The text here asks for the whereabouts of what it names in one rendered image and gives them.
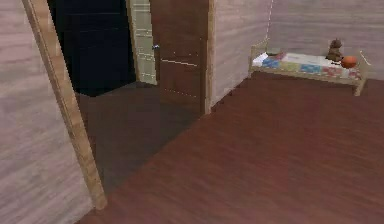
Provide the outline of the brown wooden room door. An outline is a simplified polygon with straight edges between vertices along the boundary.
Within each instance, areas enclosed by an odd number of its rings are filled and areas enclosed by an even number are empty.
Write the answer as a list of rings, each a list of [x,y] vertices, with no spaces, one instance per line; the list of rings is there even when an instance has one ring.
[[[203,115],[209,0],[150,0],[161,101]]]

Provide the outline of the orange basketball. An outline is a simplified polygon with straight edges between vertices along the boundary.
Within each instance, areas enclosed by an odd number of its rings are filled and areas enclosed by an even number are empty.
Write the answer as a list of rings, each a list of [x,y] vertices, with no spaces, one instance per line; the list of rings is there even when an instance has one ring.
[[[357,58],[355,56],[344,56],[341,60],[341,66],[346,69],[355,67],[357,64]]]

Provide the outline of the wooden bed with patchwork quilt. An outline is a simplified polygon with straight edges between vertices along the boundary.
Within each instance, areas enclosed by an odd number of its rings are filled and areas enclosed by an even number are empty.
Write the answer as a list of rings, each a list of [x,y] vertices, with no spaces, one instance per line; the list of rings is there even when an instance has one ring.
[[[361,95],[371,67],[371,64],[368,62],[362,51],[357,54],[356,66],[346,69],[341,66],[341,62],[327,60],[324,56],[290,52],[279,52],[275,56],[269,55],[268,41],[269,39],[266,38],[262,42],[251,46],[248,59],[249,75],[252,75],[253,72],[257,71],[350,85],[355,87],[355,96]],[[253,66],[253,59],[264,52],[268,54],[268,58],[263,61],[261,66]]]

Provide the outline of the white pillow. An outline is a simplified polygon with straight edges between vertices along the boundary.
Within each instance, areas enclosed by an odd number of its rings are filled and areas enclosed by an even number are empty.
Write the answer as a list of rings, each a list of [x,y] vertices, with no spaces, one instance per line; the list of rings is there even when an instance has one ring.
[[[266,52],[260,54],[259,56],[255,57],[252,61],[253,66],[261,66],[263,61],[268,58],[268,54]]]

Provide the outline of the brown teddy bear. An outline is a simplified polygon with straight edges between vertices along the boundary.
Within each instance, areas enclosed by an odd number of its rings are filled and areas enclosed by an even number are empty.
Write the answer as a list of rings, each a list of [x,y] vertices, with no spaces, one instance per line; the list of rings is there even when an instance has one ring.
[[[340,52],[340,48],[342,47],[342,42],[340,39],[334,39],[328,50],[328,54],[326,55],[327,60],[331,60],[333,62],[340,62],[343,59],[343,55]]]

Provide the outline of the pale panelled room door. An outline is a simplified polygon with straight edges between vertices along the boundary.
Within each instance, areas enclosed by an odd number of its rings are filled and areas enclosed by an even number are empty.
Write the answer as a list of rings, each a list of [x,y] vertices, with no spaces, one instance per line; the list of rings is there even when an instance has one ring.
[[[150,1],[126,0],[126,4],[137,80],[156,85]]]

